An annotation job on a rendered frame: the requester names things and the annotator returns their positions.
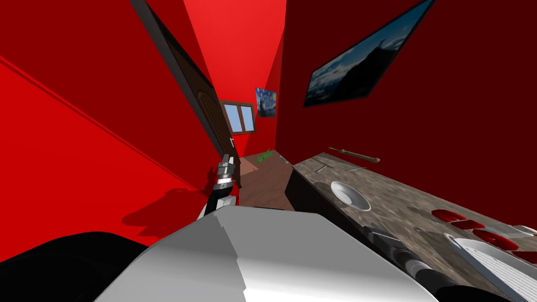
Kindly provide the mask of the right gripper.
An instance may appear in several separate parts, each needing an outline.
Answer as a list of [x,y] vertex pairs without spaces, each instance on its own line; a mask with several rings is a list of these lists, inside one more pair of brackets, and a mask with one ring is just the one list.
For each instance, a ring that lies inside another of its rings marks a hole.
[[404,249],[404,244],[394,235],[370,226],[362,226],[362,234],[384,254],[393,253],[396,250]]

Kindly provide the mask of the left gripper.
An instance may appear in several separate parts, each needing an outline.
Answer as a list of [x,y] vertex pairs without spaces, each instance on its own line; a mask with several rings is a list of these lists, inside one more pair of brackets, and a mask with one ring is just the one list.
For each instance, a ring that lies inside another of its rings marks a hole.
[[217,168],[217,183],[222,184],[231,182],[233,180],[234,169],[234,157],[229,157],[228,154],[224,154],[222,162]]

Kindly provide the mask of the brown framed window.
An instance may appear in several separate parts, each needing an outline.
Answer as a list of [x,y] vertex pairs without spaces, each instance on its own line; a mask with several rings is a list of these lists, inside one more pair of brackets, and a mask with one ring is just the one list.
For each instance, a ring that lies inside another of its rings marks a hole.
[[220,105],[232,135],[256,132],[255,108],[252,103],[220,100]]

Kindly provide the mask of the white bowl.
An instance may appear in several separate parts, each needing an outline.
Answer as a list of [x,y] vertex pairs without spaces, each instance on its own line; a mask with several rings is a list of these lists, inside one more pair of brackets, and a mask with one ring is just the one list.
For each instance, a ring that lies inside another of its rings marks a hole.
[[371,211],[370,202],[351,186],[343,182],[333,181],[330,184],[330,188],[337,199],[348,206],[362,212]]

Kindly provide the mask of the starry night painting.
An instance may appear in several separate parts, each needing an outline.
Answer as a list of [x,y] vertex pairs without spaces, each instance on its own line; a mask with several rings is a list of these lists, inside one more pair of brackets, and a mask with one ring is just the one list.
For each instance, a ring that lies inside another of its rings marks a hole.
[[274,91],[256,88],[256,105],[258,117],[274,117],[276,113],[277,94]]

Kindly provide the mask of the dark brown door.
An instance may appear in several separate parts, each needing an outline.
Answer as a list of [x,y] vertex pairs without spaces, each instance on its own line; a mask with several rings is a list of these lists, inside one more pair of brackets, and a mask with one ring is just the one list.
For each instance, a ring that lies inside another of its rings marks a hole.
[[229,137],[232,135],[214,86],[148,2],[146,0],[130,0],[130,2],[217,152],[220,156],[228,154],[229,157],[234,157],[233,181],[238,188],[241,188],[239,155],[237,149],[232,148],[230,144]]

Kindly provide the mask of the red slice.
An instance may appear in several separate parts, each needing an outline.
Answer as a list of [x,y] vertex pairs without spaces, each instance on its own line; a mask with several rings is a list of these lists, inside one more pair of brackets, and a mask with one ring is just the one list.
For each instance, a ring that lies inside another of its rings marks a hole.
[[480,239],[484,240],[485,242],[488,242],[489,244],[498,247],[499,249],[505,251],[516,251],[519,249],[519,246],[517,244],[503,237],[502,235],[498,235],[496,233],[492,233],[482,229],[473,229],[472,233]]
[[474,230],[474,229],[485,229],[486,226],[482,223],[479,223],[474,220],[458,220],[458,221],[452,221],[450,224],[458,229],[461,230]]
[[431,214],[447,223],[457,222],[457,221],[465,221],[467,218],[464,216],[457,214],[455,212],[445,210],[445,209],[435,209],[431,211]]

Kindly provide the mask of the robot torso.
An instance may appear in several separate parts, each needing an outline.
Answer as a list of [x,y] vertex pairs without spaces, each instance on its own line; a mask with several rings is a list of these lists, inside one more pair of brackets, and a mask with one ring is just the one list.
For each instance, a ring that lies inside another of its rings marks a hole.
[[95,302],[438,302],[306,212],[224,206],[151,245]]

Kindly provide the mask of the white ribbed dish rack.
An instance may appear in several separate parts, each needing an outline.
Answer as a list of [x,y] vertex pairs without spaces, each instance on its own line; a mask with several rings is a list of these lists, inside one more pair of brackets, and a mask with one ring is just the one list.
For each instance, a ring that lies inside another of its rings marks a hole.
[[444,233],[450,246],[514,302],[537,302],[537,267],[484,242]]

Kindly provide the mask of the mountain landscape picture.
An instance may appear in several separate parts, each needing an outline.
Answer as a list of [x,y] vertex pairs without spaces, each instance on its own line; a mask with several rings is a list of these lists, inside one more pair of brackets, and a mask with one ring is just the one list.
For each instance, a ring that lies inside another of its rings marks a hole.
[[310,76],[304,107],[367,98],[437,0],[421,0]]

